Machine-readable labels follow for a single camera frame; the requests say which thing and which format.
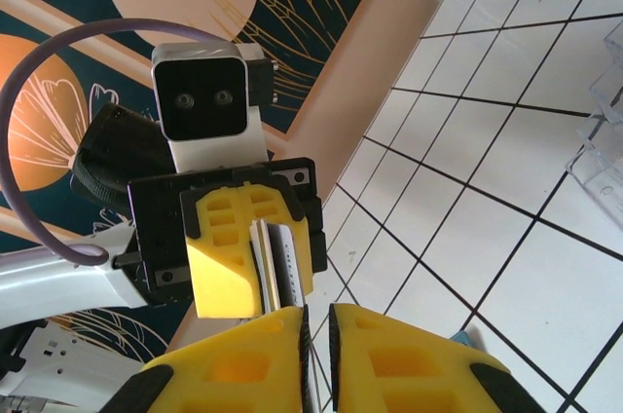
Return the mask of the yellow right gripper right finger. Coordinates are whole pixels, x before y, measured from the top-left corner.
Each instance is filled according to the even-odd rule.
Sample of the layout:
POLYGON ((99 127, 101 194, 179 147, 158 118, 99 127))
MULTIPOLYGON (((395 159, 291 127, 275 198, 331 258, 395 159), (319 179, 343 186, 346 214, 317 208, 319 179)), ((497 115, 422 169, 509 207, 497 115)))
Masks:
POLYGON ((336 412, 539 412, 491 355, 361 306, 329 309, 336 412))

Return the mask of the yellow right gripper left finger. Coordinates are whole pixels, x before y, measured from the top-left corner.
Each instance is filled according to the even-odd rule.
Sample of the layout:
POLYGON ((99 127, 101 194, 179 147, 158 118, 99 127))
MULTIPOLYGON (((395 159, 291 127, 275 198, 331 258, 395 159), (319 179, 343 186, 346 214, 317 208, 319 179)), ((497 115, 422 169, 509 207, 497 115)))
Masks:
POLYGON ((306 307, 285 307, 148 362, 106 412, 308 412, 306 307))

